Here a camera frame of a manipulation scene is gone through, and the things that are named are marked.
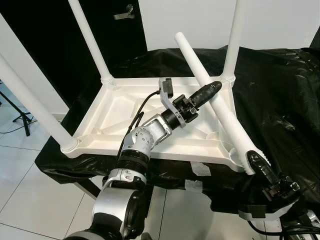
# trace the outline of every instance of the black plastic sheet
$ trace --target black plastic sheet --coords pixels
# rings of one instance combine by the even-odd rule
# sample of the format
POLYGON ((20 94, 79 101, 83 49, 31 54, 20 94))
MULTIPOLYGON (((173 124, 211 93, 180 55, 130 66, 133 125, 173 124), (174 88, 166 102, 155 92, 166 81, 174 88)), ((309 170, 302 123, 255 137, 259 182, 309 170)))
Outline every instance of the black plastic sheet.
MULTIPOLYGON (((195 49, 210 76, 223 71, 227 48, 195 49)), ((319 59, 309 49, 252 50, 240 48, 233 97, 237 118, 277 172, 296 181, 309 207, 320 203, 319 59)), ((193 77, 179 49, 161 49, 124 62, 107 63, 115 78, 193 77)), ((98 77, 88 83, 62 122, 73 134, 97 95, 98 77)), ((108 175, 115 156, 83 154, 67 158, 50 137, 36 158, 39 169, 60 184, 108 175)), ((208 164, 211 176, 197 176, 184 161, 151 159, 148 182, 166 189, 185 189, 185 180, 202 181, 216 211, 236 213, 245 173, 222 164, 208 164)))

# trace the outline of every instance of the tripod leg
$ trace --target tripod leg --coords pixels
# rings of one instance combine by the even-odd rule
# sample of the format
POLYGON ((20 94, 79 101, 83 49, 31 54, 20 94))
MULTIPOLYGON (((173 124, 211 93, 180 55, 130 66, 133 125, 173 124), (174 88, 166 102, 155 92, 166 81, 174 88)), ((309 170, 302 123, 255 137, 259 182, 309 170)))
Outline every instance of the tripod leg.
POLYGON ((28 123, 27 123, 26 116, 22 116, 22 120, 23 120, 25 134, 28 137, 28 136, 30 136, 30 131, 29 131, 29 126, 28 126, 28 123))
POLYGON ((29 123, 31 123, 31 119, 27 116, 27 115, 29 115, 29 114, 31 114, 31 113, 30 113, 30 112, 26 112, 24 115, 25 115, 26 120, 27 120, 29 123))
POLYGON ((18 116, 16 119, 14 119, 12 122, 14 123, 15 121, 17 121, 18 119, 20 119, 22 116, 18 116))

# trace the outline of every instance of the cable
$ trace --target cable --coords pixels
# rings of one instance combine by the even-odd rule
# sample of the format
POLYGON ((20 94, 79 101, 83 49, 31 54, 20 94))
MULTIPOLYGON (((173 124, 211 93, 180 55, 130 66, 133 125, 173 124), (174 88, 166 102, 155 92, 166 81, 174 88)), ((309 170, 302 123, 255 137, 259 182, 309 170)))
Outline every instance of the cable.
POLYGON ((139 116, 140 116, 140 113, 141 113, 142 108, 146 105, 147 101, 148 101, 152 96, 157 95, 157 94, 160 94, 160 90, 151 93, 149 96, 146 97, 146 99, 145 99, 145 100, 143 101, 143 103, 141 104, 140 108, 138 109, 138 111, 136 112, 134 118, 132 119, 132 122, 131 122, 130 126, 128 127, 128 130, 126 131, 126 133, 125 133, 125 135, 124 135, 124 138, 122 139, 122 142, 121 142, 121 144, 120 144, 120 148, 119 148, 118 154, 116 155, 116 159, 119 159, 120 153, 121 153, 121 150, 122 150, 122 147, 124 146, 125 137, 126 137, 126 135, 128 135, 128 134, 131 132, 132 127, 134 126, 135 122, 138 120, 138 118, 139 118, 139 116))
POLYGON ((287 226, 283 229, 283 231, 288 231, 291 229, 311 229, 315 231, 320 231, 319 227, 316 226, 306 226, 306 225, 294 225, 294 226, 287 226))
POLYGON ((140 112, 140 114, 138 116, 138 120, 136 121, 136 124, 135 124, 134 128, 137 128, 139 126, 139 123, 141 122, 141 119, 144 116, 144 114, 145 114, 144 111, 140 112))
MULTIPOLYGON (((33 124, 33 123, 35 123, 35 122, 38 122, 38 120, 29 122, 27 125, 33 124)), ((0 134, 9 134, 9 133, 12 133, 12 132, 14 132, 14 131, 17 131, 17 130, 19 130, 19 129, 22 129, 22 128, 24 128, 24 127, 25 127, 25 126, 21 126, 21 127, 18 127, 18 128, 16 128, 15 130, 12 130, 12 131, 0 132, 0 134)))
MULTIPOLYGON (((319 240, 315 233, 311 233, 310 235, 314 238, 314 240, 319 240)), ((281 236, 279 237, 279 240, 283 240, 283 239, 284 239, 284 236, 281 235, 281 236)))
POLYGON ((278 232, 269 232, 269 231, 261 231, 257 229, 251 221, 248 221, 249 225, 253 230, 255 230, 257 233, 262 234, 262 235, 267 235, 267 236, 280 236, 280 240, 283 238, 283 236, 289 236, 289 235, 298 235, 298 234, 319 234, 315 230, 297 230, 297 231, 278 231, 278 232))

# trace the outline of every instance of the black door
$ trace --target black door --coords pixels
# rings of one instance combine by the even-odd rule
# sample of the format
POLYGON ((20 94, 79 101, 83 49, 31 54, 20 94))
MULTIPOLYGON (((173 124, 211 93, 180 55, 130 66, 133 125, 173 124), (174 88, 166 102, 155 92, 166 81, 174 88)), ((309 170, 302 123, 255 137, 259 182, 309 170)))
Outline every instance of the black door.
MULTIPOLYGON (((79 2, 107 66, 147 52, 138 0, 79 2), (115 20, 128 5, 134 18, 115 20)), ((100 81, 67 0, 0 1, 0 13, 67 105, 100 81)))

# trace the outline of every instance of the table leg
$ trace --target table leg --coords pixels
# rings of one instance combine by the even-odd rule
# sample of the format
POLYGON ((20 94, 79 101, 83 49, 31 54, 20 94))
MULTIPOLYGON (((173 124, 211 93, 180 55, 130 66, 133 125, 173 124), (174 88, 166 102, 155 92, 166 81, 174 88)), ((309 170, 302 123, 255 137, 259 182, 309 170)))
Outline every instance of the table leg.
POLYGON ((144 195, 145 195, 145 217, 148 217, 150 202, 152 198, 152 193, 154 192, 154 186, 147 184, 145 186, 144 195))
POLYGON ((97 199, 101 189, 97 187, 90 179, 81 180, 78 182, 74 182, 78 188, 88 194, 94 200, 97 199))

